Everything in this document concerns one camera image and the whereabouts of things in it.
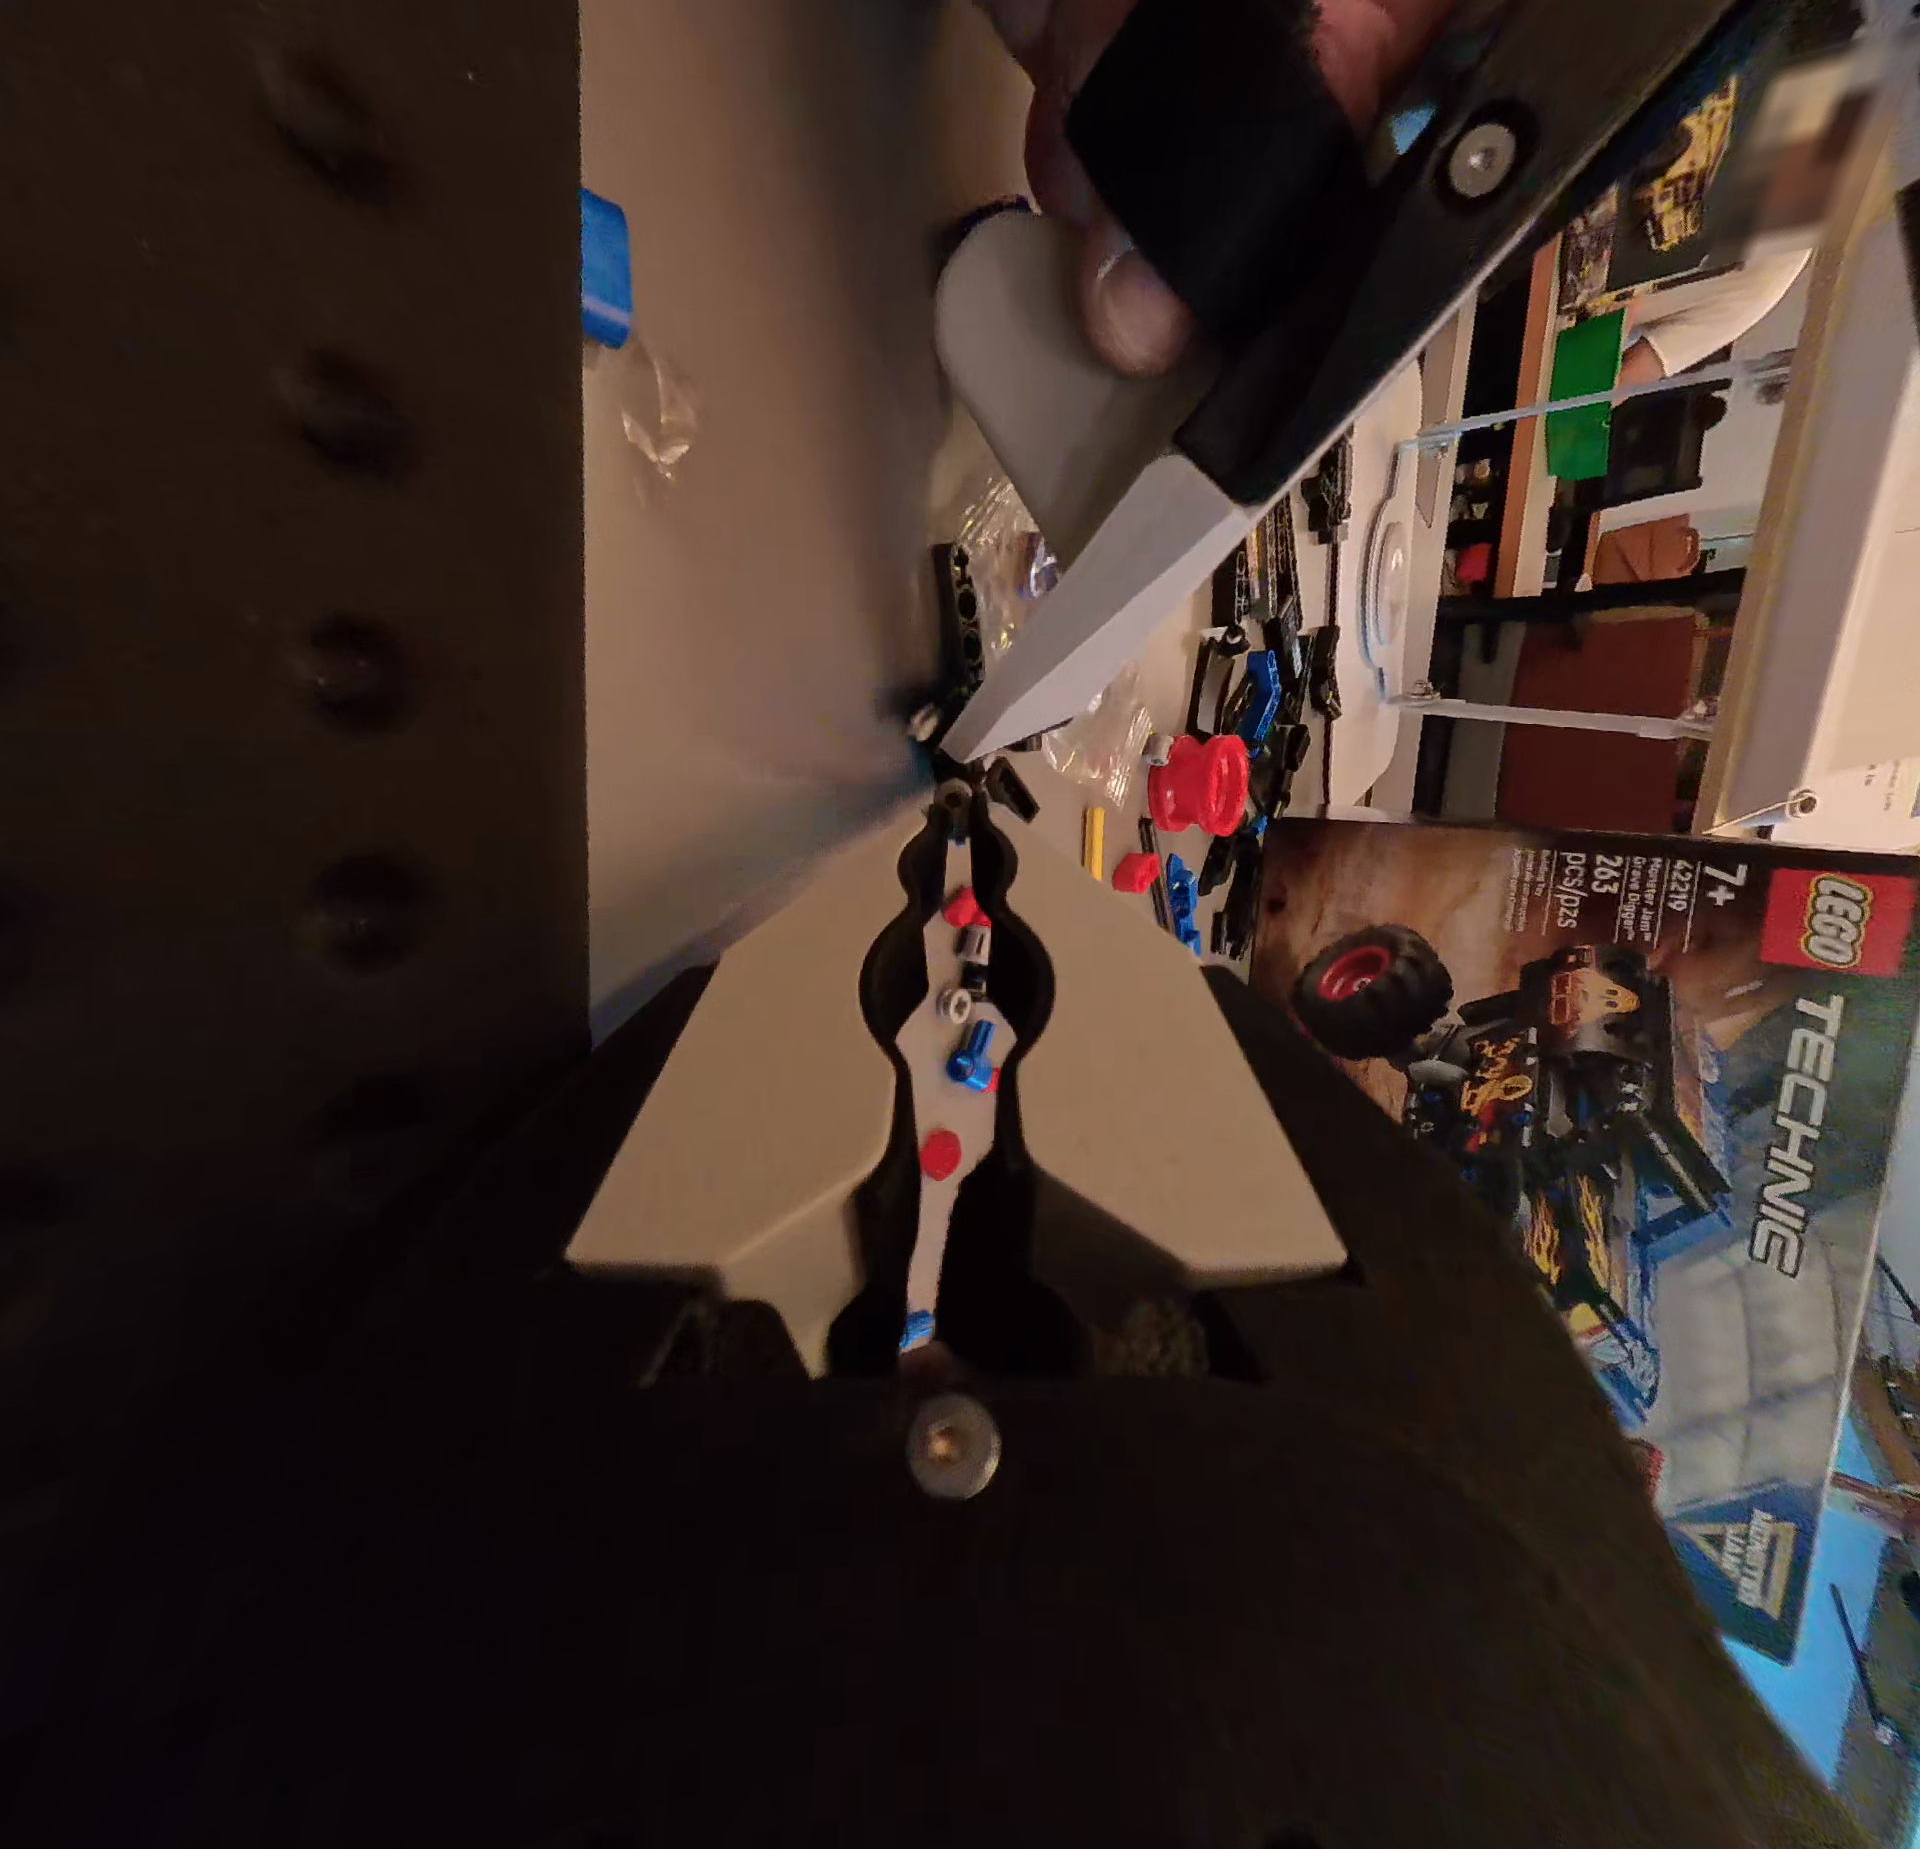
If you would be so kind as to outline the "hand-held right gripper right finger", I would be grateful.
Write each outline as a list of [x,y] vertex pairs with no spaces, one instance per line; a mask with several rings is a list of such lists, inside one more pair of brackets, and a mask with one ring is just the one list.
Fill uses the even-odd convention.
[[991,1379],[1258,1379],[1229,1302],[1344,1270],[1194,958],[972,803],[988,1004],[1010,1031],[959,1187],[959,1359]]

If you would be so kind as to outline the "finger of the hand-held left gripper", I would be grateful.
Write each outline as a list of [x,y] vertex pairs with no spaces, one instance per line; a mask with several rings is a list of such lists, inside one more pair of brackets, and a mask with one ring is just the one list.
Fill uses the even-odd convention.
[[1256,529],[1183,454],[1147,465],[942,738],[972,765],[1079,716]]

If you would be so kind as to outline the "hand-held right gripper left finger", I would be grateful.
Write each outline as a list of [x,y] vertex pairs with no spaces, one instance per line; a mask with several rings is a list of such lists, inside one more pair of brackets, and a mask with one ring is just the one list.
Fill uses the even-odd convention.
[[567,1239],[572,1273],[765,1303],[809,1371],[894,1373],[921,1184],[897,1036],[947,885],[933,799],[738,935]]

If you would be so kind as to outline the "person's left hand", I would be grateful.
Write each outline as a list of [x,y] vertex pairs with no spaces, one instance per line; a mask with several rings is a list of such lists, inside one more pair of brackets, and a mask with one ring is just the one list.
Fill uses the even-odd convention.
[[[1137,0],[972,0],[1030,82],[1027,181],[1079,248],[1074,296],[1092,351],[1118,375],[1160,377],[1194,321],[1160,272],[1103,207],[1066,137],[1069,99]],[[1312,0],[1317,71],[1350,128],[1368,135],[1466,0]]]

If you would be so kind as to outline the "clear zip bag with parts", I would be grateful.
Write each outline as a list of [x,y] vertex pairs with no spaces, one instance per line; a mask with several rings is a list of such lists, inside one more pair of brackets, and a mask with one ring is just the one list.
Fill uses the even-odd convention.
[[[1000,471],[976,484],[956,519],[954,542],[972,554],[991,671],[1060,586],[1063,564]],[[1138,667],[1127,662],[1077,716],[1001,750],[1041,755],[1060,778],[1118,809],[1152,734]]]

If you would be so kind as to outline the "pile of small toy pins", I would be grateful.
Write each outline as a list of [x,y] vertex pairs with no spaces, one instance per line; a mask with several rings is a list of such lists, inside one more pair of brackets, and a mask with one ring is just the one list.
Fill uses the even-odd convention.
[[913,1181],[921,1184],[918,1233],[907,1264],[900,1354],[930,1348],[937,1328],[948,1217],[962,1183],[988,1153],[997,1071],[1016,1035],[987,998],[987,958],[973,958],[977,902],[972,869],[948,858],[937,914],[924,924],[927,992],[897,1036],[904,1062],[913,1129]]

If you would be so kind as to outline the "red toy wheel hub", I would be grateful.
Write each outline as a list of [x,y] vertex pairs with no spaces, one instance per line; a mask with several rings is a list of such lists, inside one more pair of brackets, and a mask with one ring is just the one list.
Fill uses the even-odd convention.
[[1252,759],[1235,734],[1173,738],[1149,770],[1145,798],[1156,830],[1231,836],[1247,816]]

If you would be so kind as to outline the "toy set box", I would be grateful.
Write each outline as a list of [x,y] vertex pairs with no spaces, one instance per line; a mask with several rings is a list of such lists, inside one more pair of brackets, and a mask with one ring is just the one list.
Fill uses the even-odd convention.
[[1795,1657],[1916,1029],[1916,858],[1284,820],[1252,981],[1515,1237],[1722,1634]]

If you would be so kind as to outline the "small crumpled clear wrap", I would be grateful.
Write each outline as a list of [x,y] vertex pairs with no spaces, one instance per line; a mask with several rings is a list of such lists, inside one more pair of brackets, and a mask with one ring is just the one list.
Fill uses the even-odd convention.
[[684,369],[636,330],[609,352],[609,365],[631,489],[652,507],[684,473],[701,433],[698,394]]

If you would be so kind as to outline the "small blue toy brick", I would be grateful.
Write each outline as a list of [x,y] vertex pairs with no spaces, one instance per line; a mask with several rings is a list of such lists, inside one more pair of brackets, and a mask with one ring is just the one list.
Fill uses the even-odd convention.
[[580,312],[588,343],[627,346],[634,330],[631,235],[621,204],[580,190]]

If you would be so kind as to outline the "black dimpled mat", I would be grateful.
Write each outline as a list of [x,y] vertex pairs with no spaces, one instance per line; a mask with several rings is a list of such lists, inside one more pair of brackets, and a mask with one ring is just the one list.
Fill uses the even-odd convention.
[[5,1443],[588,1010],[580,0],[2,0]]

